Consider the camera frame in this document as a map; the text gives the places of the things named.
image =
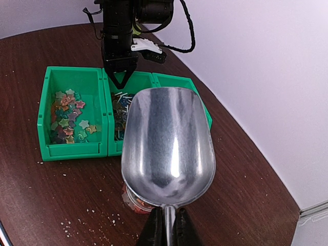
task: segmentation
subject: scoop handle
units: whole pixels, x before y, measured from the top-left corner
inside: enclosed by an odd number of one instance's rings
[[[175,221],[176,208],[174,206],[164,207],[164,218],[166,228],[167,246],[173,246],[173,225]]]

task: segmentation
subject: white wall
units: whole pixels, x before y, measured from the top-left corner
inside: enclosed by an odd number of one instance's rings
[[[328,1],[186,0],[181,60],[248,133],[301,209],[328,199]],[[189,46],[179,0],[158,33]]]
[[[0,0],[0,38],[38,29],[88,23],[82,9],[99,10],[93,0]],[[101,21],[101,15],[94,16]]]

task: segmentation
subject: black cable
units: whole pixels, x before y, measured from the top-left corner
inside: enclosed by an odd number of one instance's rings
[[[188,24],[189,24],[190,36],[191,36],[191,47],[189,49],[187,49],[187,50],[184,50],[184,49],[179,49],[179,48],[172,47],[172,46],[169,46],[169,45],[161,45],[161,44],[157,44],[157,45],[160,46],[160,47],[163,47],[163,48],[167,48],[167,49],[170,49],[170,50],[174,50],[174,51],[180,52],[180,53],[190,53],[196,47],[196,39],[195,39],[194,25],[193,25],[193,21],[191,20],[191,17],[190,17],[190,14],[189,14],[189,11],[188,11],[188,8],[187,8],[187,5],[186,5],[185,1],[184,0],[180,0],[180,2],[182,4],[184,13],[185,13],[185,15],[187,17]]]

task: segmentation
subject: metal scoop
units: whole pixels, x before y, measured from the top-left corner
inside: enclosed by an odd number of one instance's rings
[[[176,209],[211,185],[215,155],[199,96],[184,88],[153,88],[135,95],[122,150],[122,175],[141,200],[164,210],[168,246]]]

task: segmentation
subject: wooden table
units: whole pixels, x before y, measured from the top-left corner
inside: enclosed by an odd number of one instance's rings
[[[147,215],[122,201],[120,157],[42,163],[38,146],[46,67],[103,66],[91,26],[1,39],[0,56],[0,219],[13,244],[134,245]],[[190,77],[213,117],[216,176],[187,206],[204,244],[290,245],[299,208],[215,96],[170,52],[165,65],[140,59],[138,70]]]

